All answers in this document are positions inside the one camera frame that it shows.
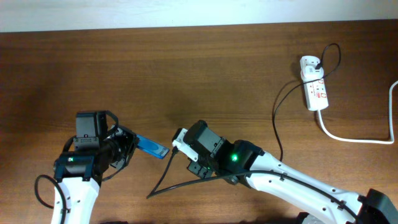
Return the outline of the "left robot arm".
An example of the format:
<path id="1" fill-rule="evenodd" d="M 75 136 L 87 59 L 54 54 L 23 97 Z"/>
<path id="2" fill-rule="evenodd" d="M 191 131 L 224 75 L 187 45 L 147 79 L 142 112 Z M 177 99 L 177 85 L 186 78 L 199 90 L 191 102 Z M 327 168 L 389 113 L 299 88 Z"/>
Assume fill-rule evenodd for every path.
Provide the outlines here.
<path id="1" fill-rule="evenodd" d="M 55 201 L 52 223 L 89 223 L 101 184 L 122 171 L 139 142 L 110 111 L 76 114 L 76 134 L 54 163 Z"/>

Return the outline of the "blue Samsung Galaxy smartphone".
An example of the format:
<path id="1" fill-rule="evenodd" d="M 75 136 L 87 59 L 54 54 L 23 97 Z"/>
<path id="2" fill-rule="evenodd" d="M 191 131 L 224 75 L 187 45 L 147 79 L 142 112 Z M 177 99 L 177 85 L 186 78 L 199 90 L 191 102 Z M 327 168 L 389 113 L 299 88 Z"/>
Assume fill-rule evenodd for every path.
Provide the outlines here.
<path id="1" fill-rule="evenodd" d="M 170 151 L 169 148 L 156 143 L 144 136 L 137 135 L 139 142 L 137 144 L 137 148 L 158 158 L 158 159 L 163 159 Z"/>

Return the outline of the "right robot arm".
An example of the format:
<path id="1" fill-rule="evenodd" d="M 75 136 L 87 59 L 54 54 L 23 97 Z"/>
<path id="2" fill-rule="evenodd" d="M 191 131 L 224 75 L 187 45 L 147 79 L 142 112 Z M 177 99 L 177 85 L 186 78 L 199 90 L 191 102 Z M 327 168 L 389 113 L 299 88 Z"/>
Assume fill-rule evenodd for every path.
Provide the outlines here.
<path id="1" fill-rule="evenodd" d="M 363 196 L 325 184 L 283 164 L 249 141 L 230 143 L 203 120 L 184 131 L 182 141 L 190 159 L 231 184 L 240 182 L 272 194 L 323 223 L 397 223 L 397 208 L 382 192 L 370 189 Z"/>

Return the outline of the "white USB charger plug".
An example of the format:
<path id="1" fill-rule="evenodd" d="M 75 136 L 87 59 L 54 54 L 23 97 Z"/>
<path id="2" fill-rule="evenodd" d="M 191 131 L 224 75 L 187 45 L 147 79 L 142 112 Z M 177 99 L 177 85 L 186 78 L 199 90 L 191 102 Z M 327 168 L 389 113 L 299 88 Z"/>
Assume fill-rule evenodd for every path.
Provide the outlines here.
<path id="1" fill-rule="evenodd" d="M 314 81 L 324 76 L 324 70 L 322 68 L 316 69 L 317 65 L 317 61 L 304 60 L 300 63 L 301 78 L 304 82 Z"/>

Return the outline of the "white power strip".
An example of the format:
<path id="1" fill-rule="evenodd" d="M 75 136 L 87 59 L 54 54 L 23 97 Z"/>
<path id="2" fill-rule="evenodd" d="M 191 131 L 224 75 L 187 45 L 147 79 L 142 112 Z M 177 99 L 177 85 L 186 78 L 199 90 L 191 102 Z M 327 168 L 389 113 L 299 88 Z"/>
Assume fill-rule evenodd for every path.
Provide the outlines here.
<path id="1" fill-rule="evenodd" d="M 303 62 L 304 60 L 317 61 L 318 63 L 320 63 L 319 58 L 311 55 L 303 56 L 300 59 L 300 63 Z M 325 81 L 323 77 L 314 81 L 309 81 L 309 82 L 303 81 L 303 83 L 304 83 L 303 87 L 305 92 L 305 99 L 307 102 L 307 109 L 309 111 L 318 111 L 327 108 L 328 98 L 326 94 Z"/>

